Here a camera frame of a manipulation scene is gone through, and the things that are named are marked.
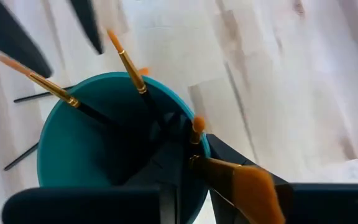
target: teal cup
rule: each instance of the teal cup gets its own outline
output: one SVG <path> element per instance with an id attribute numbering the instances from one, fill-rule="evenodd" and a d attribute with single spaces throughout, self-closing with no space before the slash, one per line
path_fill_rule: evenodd
<path id="1" fill-rule="evenodd" d="M 193 112 L 169 88 L 149 77 L 144 77 L 144 80 L 163 114 L 181 111 L 182 116 L 193 119 Z M 138 134 L 144 134 L 142 137 L 149 137 L 155 122 L 127 73 L 96 75 L 77 84 L 69 92 L 126 129 L 137 130 Z M 209 157 L 205 135 L 201 138 L 201 146 L 200 153 Z M 125 175 L 131 164 L 144 157 L 142 150 L 146 149 L 136 150 L 126 150 L 122 139 L 107 131 L 95 119 L 60 100 L 49 114 L 41 133 L 37 158 L 39 184 L 41 187 L 102 188 L 120 185 L 118 180 L 128 178 Z M 106 151 L 115 152 L 107 162 Z M 106 163 L 113 171 L 110 176 L 105 172 Z M 188 167 L 186 160 L 183 167 Z M 181 220 L 192 223 L 200 212 L 208 188 L 191 172 L 186 172 L 182 179 Z"/>

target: brush ferrule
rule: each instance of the brush ferrule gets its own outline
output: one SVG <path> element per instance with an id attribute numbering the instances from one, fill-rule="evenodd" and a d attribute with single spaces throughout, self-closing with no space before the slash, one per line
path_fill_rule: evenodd
<path id="1" fill-rule="evenodd" d="M 140 75 L 139 71 L 135 68 L 135 65 L 132 63 L 131 59 L 129 58 L 127 52 L 123 50 L 121 53 L 119 53 L 119 56 L 128 71 L 129 76 L 132 79 L 132 82 L 134 83 L 137 91 L 142 94 L 147 91 L 146 84 L 143 81 L 142 76 Z"/>
<path id="2" fill-rule="evenodd" d="M 68 103 L 69 105 L 72 105 L 75 108 L 79 107 L 80 102 L 76 98 L 68 94 L 66 90 L 60 88 L 58 85 L 33 72 L 26 76 L 33 80 L 36 84 L 44 87 L 53 95 L 59 97 L 60 99 Z"/>

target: paintbrush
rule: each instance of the paintbrush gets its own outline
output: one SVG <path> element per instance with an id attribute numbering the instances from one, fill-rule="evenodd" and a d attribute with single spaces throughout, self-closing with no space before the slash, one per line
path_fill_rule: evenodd
<path id="1" fill-rule="evenodd" d="M 112 127 L 117 133 L 122 133 L 125 131 L 119 124 L 115 121 L 112 121 L 107 116 L 101 114 L 99 111 L 96 111 L 92 107 L 88 106 L 85 103 L 80 102 L 74 96 L 71 96 L 66 90 L 60 88 L 58 85 L 52 83 L 49 80 L 46 80 L 44 77 L 38 75 L 37 73 L 33 72 L 29 68 L 23 66 L 19 62 L 16 62 L 13 59 L 10 59 L 6 56 L 0 55 L 0 61 L 7 66 L 13 68 L 14 70 L 24 74 L 27 78 L 31 79 L 36 84 L 42 86 L 44 89 L 48 90 L 52 94 L 56 95 L 64 102 L 68 103 L 70 106 L 80 110 L 84 114 L 94 118 L 95 120 L 99 121 L 102 124 L 108 124 L 109 127 Z"/>
<path id="2" fill-rule="evenodd" d="M 115 48 L 117 49 L 119 57 L 121 58 L 124 66 L 125 66 L 125 69 L 128 71 L 128 74 L 131 77 L 132 82 L 134 83 L 137 91 L 142 96 L 143 100 L 145 101 L 145 104 L 149 107 L 150 112 L 154 115 L 160 128 L 162 130 L 166 130 L 167 124 L 163 118 L 163 114 L 158 109 L 155 101 L 152 99 L 152 97 L 146 87 L 146 84 L 143 81 L 143 78 L 140 75 L 139 71 L 135 68 L 135 65 L 132 63 L 127 52 L 124 50 L 124 48 L 119 43 L 118 38 L 116 37 L 114 32 L 111 29 L 108 29 L 107 33 L 111 39 L 111 42 L 114 44 Z"/>
<path id="3" fill-rule="evenodd" d="M 266 170 L 201 156 L 190 158 L 190 169 L 250 223 L 285 223 L 273 178 Z"/>

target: orange bristle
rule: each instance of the orange bristle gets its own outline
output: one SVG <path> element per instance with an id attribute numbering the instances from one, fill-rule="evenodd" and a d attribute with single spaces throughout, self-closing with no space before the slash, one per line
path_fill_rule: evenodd
<path id="1" fill-rule="evenodd" d="M 124 48 L 121 46 L 121 44 L 118 41 L 118 38 L 116 37 L 116 35 L 114 34 L 114 32 L 112 31 L 112 29 L 108 29 L 107 33 L 110 37 L 110 40 L 112 42 L 112 44 L 114 44 L 114 46 L 116 47 L 118 53 L 121 53 L 124 51 Z"/>
<path id="2" fill-rule="evenodd" d="M 256 166 L 240 166 L 233 172 L 232 200 L 251 223 L 284 224 L 272 176 Z"/>
<path id="3" fill-rule="evenodd" d="M 197 133 L 202 133 L 205 129 L 205 120 L 201 116 L 195 116 L 193 120 L 193 130 Z"/>
<path id="4" fill-rule="evenodd" d="M 141 68 L 139 69 L 139 74 L 141 75 L 149 75 L 149 68 L 145 67 L 145 68 Z"/>
<path id="5" fill-rule="evenodd" d="M 16 70 L 20 73 L 23 73 L 24 75 L 30 75 L 30 73 L 33 72 L 32 70 L 26 68 L 19 62 L 16 62 L 15 60 L 10 59 L 7 56 L 0 55 L 0 62 L 4 63 L 5 65 L 13 68 L 14 70 Z"/>

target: black object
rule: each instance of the black object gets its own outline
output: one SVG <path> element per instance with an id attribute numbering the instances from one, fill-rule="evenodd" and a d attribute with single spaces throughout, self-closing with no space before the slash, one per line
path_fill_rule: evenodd
<path id="1" fill-rule="evenodd" d="M 30 154 L 32 154 L 35 150 L 37 150 L 38 148 L 38 143 L 36 143 L 35 145 L 31 146 L 30 149 L 26 150 L 26 152 L 24 152 L 23 154 L 21 154 L 18 158 L 16 158 L 15 160 L 13 160 L 10 164 L 8 164 L 5 168 L 4 171 L 8 171 L 10 169 L 12 169 L 14 166 L 16 166 L 16 164 L 18 164 L 20 161 L 22 161 L 23 159 L 25 159 L 27 156 L 29 156 Z"/>
<path id="2" fill-rule="evenodd" d="M 160 203 L 164 209 L 164 220 L 181 223 L 180 189 L 183 165 L 183 146 L 178 142 L 167 141 L 153 155 L 148 164 L 130 177 L 125 186 L 153 185 L 158 183 L 162 195 Z"/>
<path id="3" fill-rule="evenodd" d="M 51 68 L 38 47 L 1 3 L 0 51 L 45 78 L 50 77 L 52 74 Z"/>
<path id="4" fill-rule="evenodd" d="M 213 158 L 255 165 L 215 135 L 207 138 Z M 358 223 L 358 184 L 290 184 L 276 175 L 273 181 L 287 223 Z M 238 209 L 209 192 L 217 224 L 248 223 Z"/>
<path id="5" fill-rule="evenodd" d="M 85 103 L 80 103 L 77 107 L 78 110 L 88 115 L 89 117 L 99 121 L 101 124 L 108 124 L 109 128 L 113 128 L 117 131 L 118 134 L 121 134 L 125 137 L 129 137 L 129 130 L 123 129 L 123 127 L 112 119 L 108 118 L 106 115 L 100 113 L 99 111 L 93 109 Z"/>
<path id="6" fill-rule="evenodd" d="M 98 53 L 102 54 L 103 48 L 99 38 L 98 27 L 96 26 L 92 2 L 90 0 L 70 0 L 70 2 L 80 20 L 85 34 L 88 36 Z"/>
<path id="7" fill-rule="evenodd" d="M 287 223 L 358 223 L 358 184 L 292 184 Z"/>
<path id="8" fill-rule="evenodd" d="M 167 123 L 165 122 L 161 111 L 158 109 L 157 104 L 155 103 L 152 96 L 150 95 L 150 92 L 146 91 L 144 93 L 141 93 L 140 95 L 142 96 L 146 106 L 149 108 L 150 114 L 154 116 L 155 120 L 160 126 L 162 133 L 163 134 L 167 133 Z"/>
<path id="9" fill-rule="evenodd" d="M 68 86 L 68 87 L 65 87 L 63 89 L 64 90 L 69 90 L 69 89 L 71 89 L 73 87 L 74 86 Z M 50 96 L 50 95 L 52 95 L 50 92 L 45 92 L 45 93 L 39 93 L 39 94 L 36 94 L 36 95 L 25 96 L 25 97 L 13 100 L 13 103 L 20 103 L 20 102 L 24 102 L 24 101 L 28 101 L 28 100 L 34 100 L 34 99 L 37 99 L 37 98 L 41 98 L 41 97 L 44 97 L 44 96 Z"/>
<path id="10" fill-rule="evenodd" d="M 38 188 L 12 196 L 5 224 L 161 223 L 158 187 Z"/>

